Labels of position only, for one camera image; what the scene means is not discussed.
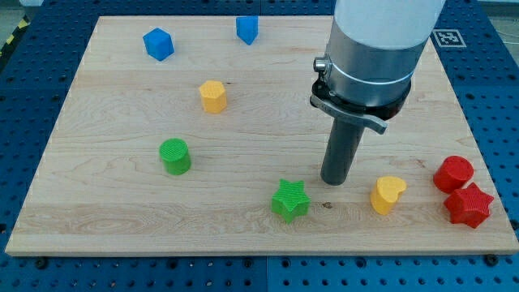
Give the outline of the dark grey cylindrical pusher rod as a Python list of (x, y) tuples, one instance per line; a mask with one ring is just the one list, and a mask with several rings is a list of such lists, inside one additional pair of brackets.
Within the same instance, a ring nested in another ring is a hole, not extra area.
[(338, 186), (346, 180), (363, 132), (363, 127), (334, 119), (320, 171), (328, 185)]

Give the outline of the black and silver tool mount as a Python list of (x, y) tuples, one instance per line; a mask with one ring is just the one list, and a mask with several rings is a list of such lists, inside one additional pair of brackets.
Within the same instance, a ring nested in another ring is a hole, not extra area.
[(402, 95), (382, 105), (357, 105), (339, 97), (323, 80), (317, 79), (311, 88), (310, 103), (340, 122), (367, 127), (382, 135), (388, 127), (386, 121), (401, 111), (410, 89), (408, 84)]

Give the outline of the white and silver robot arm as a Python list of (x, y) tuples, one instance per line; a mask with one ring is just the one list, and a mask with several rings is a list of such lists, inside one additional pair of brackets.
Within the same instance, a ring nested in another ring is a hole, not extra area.
[(337, 0), (310, 103), (333, 118), (321, 178), (341, 185), (365, 129), (383, 134), (405, 103), (445, 0)]

